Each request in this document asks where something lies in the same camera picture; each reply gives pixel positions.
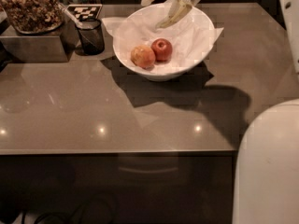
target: gray countertop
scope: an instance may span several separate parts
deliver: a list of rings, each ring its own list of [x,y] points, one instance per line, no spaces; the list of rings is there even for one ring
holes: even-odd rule
[[[221,37],[203,63],[167,82],[106,50],[69,63],[10,63],[0,74],[0,154],[236,151],[266,108],[299,97],[286,32],[257,4],[198,6]],[[138,6],[104,6],[127,16]]]

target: bowl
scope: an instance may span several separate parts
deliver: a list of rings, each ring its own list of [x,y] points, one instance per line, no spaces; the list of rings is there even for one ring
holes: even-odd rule
[[[119,61],[131,71],[152,81],[167,81],[193,69],[205,59],[217,39],[210,18],[193,7],[181,21],[168,28],[156,28],[171,4],[157,4],[139,9],[126,18],[113,35],[113,49]],[[131,50],[141,44],[150,46],[158,38],[169,40],[172,57],[165,63],[155,63],[143,69],[131,61]]]

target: countertop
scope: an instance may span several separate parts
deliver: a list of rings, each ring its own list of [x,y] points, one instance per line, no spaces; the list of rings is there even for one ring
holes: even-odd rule
[[[0,74],[0,154],[234,152],[249,124],[299,98],[285,30],[259,5],[198,6],[224,27],[189,73],[152,82],[106,49],[68,63],[10,63]],[[102,17],[139,6],[103,6]]]

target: gray metal box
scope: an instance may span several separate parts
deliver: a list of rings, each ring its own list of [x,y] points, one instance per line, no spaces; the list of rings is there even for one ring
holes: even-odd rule
[[[72,21],[43,35],[21,35],[10,25],[0,41],[21,63],[67,63],[78,43],[78,31]]]

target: apple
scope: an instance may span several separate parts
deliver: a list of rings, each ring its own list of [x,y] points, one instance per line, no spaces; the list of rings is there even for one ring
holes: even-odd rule
[[[172,45],[170,41],[159,38],[156,39],[150,46],[156,55],[157,62],[166,62],[170,60],[172,54]]]
[[[150,69],[156,61],[156,55],[151,47],[139,45],[132,49],[131,61],[143,69]]]

